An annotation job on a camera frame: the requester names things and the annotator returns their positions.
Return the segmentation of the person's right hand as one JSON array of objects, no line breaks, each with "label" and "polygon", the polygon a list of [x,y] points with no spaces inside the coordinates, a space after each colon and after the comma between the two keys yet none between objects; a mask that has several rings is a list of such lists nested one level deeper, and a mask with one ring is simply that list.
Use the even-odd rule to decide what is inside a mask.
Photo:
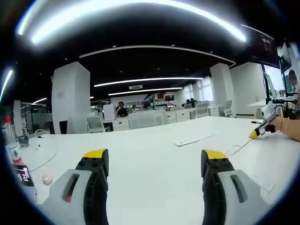
[{"label": "person's right hand", "polygon": [[270,121],[271,132],[275,133],[281,130],[283,118],[276,116],[273,120]]}]

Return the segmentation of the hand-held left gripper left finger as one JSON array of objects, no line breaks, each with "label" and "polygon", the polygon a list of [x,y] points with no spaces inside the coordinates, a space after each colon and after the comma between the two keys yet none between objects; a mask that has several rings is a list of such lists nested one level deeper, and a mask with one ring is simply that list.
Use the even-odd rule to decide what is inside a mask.
[{"label": "hand-held left gripper left finger", "polygon": [[54,225],[106,225],[109,153],[85,153],[75,169],[63,173],[37,207]]}]

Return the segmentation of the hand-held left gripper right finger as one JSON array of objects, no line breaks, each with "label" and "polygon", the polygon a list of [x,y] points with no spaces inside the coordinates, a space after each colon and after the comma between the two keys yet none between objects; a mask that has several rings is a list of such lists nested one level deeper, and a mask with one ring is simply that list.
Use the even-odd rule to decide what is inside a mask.
[{"label": "hand-held left gripper right finger", "polygon": [[219,151],[202,150],[204,225],[255,225],[270,209],[255,183]]}]

